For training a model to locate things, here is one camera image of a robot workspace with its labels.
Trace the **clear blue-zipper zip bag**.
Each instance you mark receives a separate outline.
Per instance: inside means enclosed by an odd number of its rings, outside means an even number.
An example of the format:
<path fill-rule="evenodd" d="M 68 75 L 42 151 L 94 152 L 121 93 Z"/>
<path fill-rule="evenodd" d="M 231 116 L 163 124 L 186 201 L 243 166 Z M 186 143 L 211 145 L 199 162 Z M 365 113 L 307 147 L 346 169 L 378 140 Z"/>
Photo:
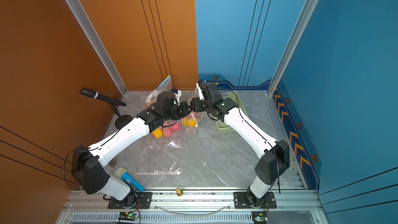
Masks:
<path fill-rule="evenodd" d="M 152 90 L 145 98 L 145 106 L 148 108 L 151 104 L 157 101 L 160 93 L 163 91 L 171 91 L 173 89 L 173 80 L 171 75 L 167 76 L 154 90 Z"/>

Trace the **pale pink peach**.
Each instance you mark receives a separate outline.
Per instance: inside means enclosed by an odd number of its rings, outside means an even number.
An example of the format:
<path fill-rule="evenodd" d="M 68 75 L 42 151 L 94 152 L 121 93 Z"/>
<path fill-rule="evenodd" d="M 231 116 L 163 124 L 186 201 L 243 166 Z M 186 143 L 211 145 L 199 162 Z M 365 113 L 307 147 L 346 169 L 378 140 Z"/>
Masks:
<path fill-rule="evenodd" d="M 180 130 L 180 123 L 176 122 L 174 125 L 171 126 L 171 129 L 174 132 Z"/>

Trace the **small yellow pink peach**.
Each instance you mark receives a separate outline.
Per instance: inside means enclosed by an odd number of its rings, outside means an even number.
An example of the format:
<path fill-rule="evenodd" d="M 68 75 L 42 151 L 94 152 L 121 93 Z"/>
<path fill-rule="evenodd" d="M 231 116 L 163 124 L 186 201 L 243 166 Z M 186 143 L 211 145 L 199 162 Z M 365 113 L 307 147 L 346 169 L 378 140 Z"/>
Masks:
<path fill-rule="evenodd" d="M 187 127 L 189 125 L 188 119 L 184 118 L 182 124 Z"/>

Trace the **pink peach with leaf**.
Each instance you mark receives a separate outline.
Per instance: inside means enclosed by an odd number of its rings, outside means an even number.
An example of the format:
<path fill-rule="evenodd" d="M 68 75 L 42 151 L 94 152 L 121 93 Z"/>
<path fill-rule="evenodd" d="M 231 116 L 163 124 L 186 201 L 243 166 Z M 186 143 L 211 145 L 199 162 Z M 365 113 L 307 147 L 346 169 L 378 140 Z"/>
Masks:
<path fill-rule="evenodd" d="M 162 130 L 162 134 L 166 138 L 170 138 L 173 135 L 174 131 L 171 127 L 164 128 Z"/>

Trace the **yellow peach pink spot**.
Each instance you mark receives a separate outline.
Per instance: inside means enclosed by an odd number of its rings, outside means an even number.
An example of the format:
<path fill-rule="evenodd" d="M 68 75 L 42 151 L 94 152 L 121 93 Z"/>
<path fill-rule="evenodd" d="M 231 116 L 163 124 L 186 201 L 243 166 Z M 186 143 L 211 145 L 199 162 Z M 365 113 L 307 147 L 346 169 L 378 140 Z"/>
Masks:
<path fill-rule="evenodd" d="M 195 122 L 194 119 L 189 119 L 188 120 L 188 126 L 190 127 L 196 127 L 197 123 Z"/>

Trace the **pink-dotted zip bag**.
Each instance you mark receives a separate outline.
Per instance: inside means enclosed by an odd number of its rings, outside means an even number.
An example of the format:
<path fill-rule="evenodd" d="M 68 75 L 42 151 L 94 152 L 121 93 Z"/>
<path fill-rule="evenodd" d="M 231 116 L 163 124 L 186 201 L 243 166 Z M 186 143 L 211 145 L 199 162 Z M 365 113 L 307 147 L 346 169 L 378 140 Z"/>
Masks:
<path fill-rule="evenodd" d="M 191 103 L 191 101 L 194 98 L 199 97 L 196 89 L 193 91 L 184 91 L 183 96 L 186 97 L 186 99 L 184 99 L 184 101 L 186 101 L 190 107 L 193 106 L 193 103 Z M 190 127 L 190 126 L 186 127 L 186 126 L 182 125 L 184 134 L 196 134 L 199 122 L 202 120 L 204 115 L 205 115 L 205 112 L 196 113 L 194 111 L 191 111 L 191 113 L 188 116 L 186 116 L 185 118 L 187 118 L 188 120 L 194 119 L 195 122 L 197 123 L 197 125 L 196 125 L 196 127 Z"/>
<path fill-rule="evenodd" d="M 170 138 L 162 136 L 160 139 L 155 139 L 152 133 L 150 133 L 145 138 L 145 145 L 149 149 L 157 149 L 157 150 L 180 149 L 182 148 L 181 136 L 182 136 L 181 126 L 180 130 L 175 131 Z"/>

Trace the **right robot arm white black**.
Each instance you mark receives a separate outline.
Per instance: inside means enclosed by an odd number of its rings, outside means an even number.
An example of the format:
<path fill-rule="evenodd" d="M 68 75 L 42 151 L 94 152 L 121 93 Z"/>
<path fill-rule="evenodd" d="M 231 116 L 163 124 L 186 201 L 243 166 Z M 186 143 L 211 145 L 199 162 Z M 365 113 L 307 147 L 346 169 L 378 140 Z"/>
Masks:
<path fill-rule="evenodd" d="M 222 97 L 215 83 L 199 80 L 196 88 L 199 97 L 191 100 L 193 111 L 206 112 L 209 118 L 230 126 L 257 154 L 256 178 L 247 189 L 247 199 L 251 207 L 265 206 L 269 190 L 290 167 L 289 144 L 261 130 L 244 114 L 239 101 Z"/>

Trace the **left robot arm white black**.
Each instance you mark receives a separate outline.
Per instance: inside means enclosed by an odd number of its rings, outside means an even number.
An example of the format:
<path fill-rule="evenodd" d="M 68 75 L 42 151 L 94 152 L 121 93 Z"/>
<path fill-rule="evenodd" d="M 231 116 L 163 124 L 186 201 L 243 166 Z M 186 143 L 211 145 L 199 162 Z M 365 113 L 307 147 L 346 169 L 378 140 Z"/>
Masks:
<path fill-rule="evenodd" d="M 155 103 L 111 136 L 89 147 L 80 145 L 74 149 L 71 175 L 87 194 L 101 193 L 123 203 L 124 208 L 133 207 L 136 202 L 134 187 L 120 175 L 111 176 L 104 168 L 135 141 L 164 127 L 165 121 L 177 122 L 188 116 L 192 109 L 186 101 L 179 100 L 181 94 L 177 89 L 161 92 Z"/>

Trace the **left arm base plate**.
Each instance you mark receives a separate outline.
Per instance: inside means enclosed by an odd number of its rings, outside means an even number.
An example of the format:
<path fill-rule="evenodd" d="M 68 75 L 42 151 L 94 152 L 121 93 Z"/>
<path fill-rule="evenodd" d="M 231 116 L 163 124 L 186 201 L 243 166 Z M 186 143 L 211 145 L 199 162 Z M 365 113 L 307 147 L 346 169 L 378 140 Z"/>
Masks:
<path fill-rule="evenodd" d="M 151 192 L 130 192 L 121 201 L 111 197 L 108 209 L 149 209 L 151 201 Z"/>

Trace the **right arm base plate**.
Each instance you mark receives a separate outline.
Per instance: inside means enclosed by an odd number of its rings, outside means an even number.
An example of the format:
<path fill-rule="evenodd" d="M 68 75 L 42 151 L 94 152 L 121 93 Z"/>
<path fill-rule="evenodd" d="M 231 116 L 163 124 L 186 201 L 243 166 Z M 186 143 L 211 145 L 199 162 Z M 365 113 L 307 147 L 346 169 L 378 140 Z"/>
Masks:
<path fill-rule="evenodd" d="M 267 192 L 262 198 L 256 198 L 252 193 L 235 192 L 234 206 L 236 209 L 265 208 L 276 209 L 276 199 L 273 192 Z"/>

